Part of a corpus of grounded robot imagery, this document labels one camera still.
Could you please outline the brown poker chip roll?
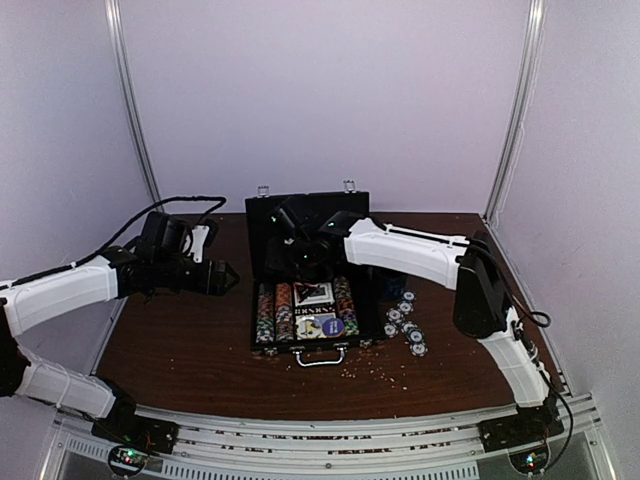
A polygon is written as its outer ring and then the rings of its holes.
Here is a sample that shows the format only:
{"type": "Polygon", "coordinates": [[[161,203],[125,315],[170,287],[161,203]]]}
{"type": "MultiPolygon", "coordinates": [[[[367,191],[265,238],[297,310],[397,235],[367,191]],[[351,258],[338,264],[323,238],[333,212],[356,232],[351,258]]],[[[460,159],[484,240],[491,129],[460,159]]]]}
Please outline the brown poker chip roll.
{"type": "Polygon", "coordinates": [[[292,287],[288,283],[279,283],[275,289],[275,309],[280,311],[282,309],[290,310],[293,305],[293,292],[292,287]]]}

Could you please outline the clear round dealer button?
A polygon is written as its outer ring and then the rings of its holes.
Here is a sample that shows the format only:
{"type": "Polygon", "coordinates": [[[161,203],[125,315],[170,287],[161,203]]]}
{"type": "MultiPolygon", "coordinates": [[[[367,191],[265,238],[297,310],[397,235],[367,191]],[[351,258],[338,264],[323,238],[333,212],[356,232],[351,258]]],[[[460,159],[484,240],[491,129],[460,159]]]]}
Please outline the clear round dealer button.
{"type": "Polygon", "coordinates": [[[296,338],[309,340],[319,338],[322,328],[311,318],[302,318],[296,321],[296,338]]]}

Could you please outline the black poker case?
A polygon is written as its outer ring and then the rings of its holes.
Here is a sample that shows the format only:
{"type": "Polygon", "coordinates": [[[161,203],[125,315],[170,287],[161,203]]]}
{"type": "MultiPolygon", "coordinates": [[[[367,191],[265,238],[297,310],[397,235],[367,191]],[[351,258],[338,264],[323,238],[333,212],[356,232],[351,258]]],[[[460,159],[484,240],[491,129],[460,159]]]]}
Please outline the black poker case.
{"type": "Polygon", "coordinates": [[[261,186],[245,201],[252,267],[251,350],[258,355],[335,351],[385,338],[367,266],[348,262],[347,221],[370,213],[369,195],[351,183],[340,192],[272,195],[261,186]]]}

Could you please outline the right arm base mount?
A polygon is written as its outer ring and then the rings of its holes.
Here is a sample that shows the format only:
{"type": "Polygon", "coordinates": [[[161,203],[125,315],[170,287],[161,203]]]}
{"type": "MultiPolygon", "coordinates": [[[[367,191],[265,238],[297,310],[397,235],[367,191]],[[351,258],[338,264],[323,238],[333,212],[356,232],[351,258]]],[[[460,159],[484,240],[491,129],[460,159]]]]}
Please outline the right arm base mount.
{"type": "Polygon", "coordinates": [[[545,406],[517,407],[515,414],[481,421],[477,427],[486,453],[543,442],[564,432],[558,410],[545,406]]]}

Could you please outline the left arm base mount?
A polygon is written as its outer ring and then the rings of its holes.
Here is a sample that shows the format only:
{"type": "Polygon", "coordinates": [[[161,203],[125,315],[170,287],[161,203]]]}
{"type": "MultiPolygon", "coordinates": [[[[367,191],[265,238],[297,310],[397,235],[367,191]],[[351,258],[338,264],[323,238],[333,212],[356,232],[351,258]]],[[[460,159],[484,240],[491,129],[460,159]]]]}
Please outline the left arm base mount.
{"type": "Polygon", "coordinates": [[[171,454],[179,431],[175,422],[140,416],[128,407],[112,410],[105,418],[86,419],[93,436],[152,455],[171,454]]]}

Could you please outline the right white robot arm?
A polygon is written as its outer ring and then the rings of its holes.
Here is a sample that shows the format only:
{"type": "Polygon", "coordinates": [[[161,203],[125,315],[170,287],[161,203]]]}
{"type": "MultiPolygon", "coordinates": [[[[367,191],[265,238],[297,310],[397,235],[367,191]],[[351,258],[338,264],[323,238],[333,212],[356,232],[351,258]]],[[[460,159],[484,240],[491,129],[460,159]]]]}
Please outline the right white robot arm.
{"type": "Polygon", "coordinates": [[[345,262],[420,277],[454,291],[454,326],[489,352],[512,390],[517,438],[533,441],[557,419],[552,381],[523,326],[528,313],[516,307],[481,233],[433,234],[351,211],[319,221],[315,214],[286,206],[275,208],[269,218],[299,278],[312,281],[324,268],[345,262]]]}

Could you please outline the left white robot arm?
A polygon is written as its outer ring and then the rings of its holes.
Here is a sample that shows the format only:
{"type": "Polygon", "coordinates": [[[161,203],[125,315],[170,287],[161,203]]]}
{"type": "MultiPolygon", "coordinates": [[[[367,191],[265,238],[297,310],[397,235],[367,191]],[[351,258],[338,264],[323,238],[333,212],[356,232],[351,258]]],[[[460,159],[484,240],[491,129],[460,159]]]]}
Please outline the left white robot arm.
{"type": "Polygon", "coordinates": [[[148,260],[113,247],[84,264],[5,283],[1,287],[1,394],[77,410],[103,420],[121,443],[133,444],[143,436],[144,424],[134,415],[135,402],[126,392],[33,354],[18,344],[18,337],[93,304],[134,294],[151,296],[158,289],[222,296],[238,282],[238,274],[225,261],[182,253],[148,260]]]}

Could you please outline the dark blue mug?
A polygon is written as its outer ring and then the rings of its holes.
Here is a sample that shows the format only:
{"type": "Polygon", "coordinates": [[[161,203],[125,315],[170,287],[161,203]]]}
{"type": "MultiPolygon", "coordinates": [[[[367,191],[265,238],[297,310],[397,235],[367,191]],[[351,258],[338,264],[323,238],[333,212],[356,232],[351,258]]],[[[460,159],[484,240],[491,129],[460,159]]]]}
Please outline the dark blue mug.
{"type": "Polygon", "coordinates": [[[385,301],[402,297],[406,287],[407,276],[399,272],[386,272],[381,278],[381,297],[385,301]]]}

